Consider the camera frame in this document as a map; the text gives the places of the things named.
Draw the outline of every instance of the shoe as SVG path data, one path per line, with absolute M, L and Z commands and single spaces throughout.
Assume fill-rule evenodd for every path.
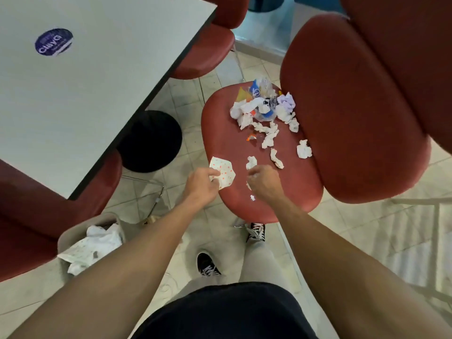
M 197 262 L 198 262 L 198 271 L 201 274 L 201 276 L 209 277 L 221 275 L 221 273 L 215 266 L 212 258 L 206 252 L 201 252 L 200 254 L 198 254 Z
M 246 230 L 248 231 L 246 242 L 250 239 L 265 241 L 265 224 L 255 224 L 252 222 L 246 225 Z

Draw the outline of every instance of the table top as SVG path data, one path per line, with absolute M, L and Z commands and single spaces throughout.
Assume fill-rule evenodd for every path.
M 2 0 L 0 159 L 69 198 L 166 82 L 215 7 L 202 0 Z

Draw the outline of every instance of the sticker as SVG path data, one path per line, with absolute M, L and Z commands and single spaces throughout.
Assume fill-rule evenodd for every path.
M 34 48 L 43 56 L 57 56 L 66 51 L 72 44 L 71 31 L 64 28 L 54 28 L 39 36 L 35 41 Z

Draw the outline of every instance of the forearm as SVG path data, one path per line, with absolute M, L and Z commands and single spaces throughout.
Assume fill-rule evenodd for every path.
M 197 210 L 183 202 L 149 224 L 135 239 L 71 280 L 11 338 L 127 338 Z
M 450 338 L 446 323 L 380 262 L 287 198 L 271 205 L 303 276 L 342 338 Z

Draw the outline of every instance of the white shoelace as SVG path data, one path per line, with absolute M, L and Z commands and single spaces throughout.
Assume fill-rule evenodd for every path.
M 211 265 L 209 265 L 208 267 L 202 269 L 202 273 L 205 276 L 215 276 L 215 275 L 219 275 L 220 273 L 218 273 L 217 271 L 215 271 L 214 268 L 212 268 Z
M 248 231 L 249 234 L 251 234 L 253 239 L 265 240 L 263 225 L 256 225 L 256 227 L 254 229 L 247 227 L 246 230 Z

